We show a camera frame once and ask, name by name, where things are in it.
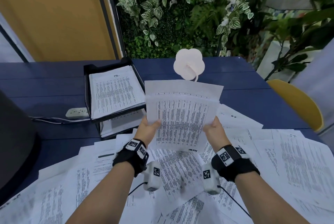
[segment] yellow chair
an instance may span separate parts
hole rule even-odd
[[[314,131],[324,126],[324,119],[316,103],[303,91],[281,80],[269,80],[267,83]]]

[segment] desk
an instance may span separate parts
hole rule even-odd
[[[204,58],[199,82],[224,85],[220,102],[260,122],[264,129],[298,129],[321,141],[310,127],[269,85],[239,57]],[[0,63],[0,89],[29,116],[65,117],[68,109],[85,107],[83,66],[104,66],[118,61]],[[181,79],[174,59],[136,59],[145,80]],[[78,154],[80,147],[99,141],[95,125],[83,122],[53,125],[36,122],[43,139],[39,158],[16,193],[38,178],[38,171]]]

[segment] yellow wall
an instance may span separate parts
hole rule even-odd
[[[115,59],[99,0],[0,0],[0,12],[36,61]]]

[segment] plant wall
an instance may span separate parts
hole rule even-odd
[[[182,48],[226,53],[231,36],[253,18],[249,0],[117,0],[123,40],[133,58],[173,57]]]

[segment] electrical outlet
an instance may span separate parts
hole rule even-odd
[[[89,118],[87,108],[71,108],[65,115],[68,119]]]

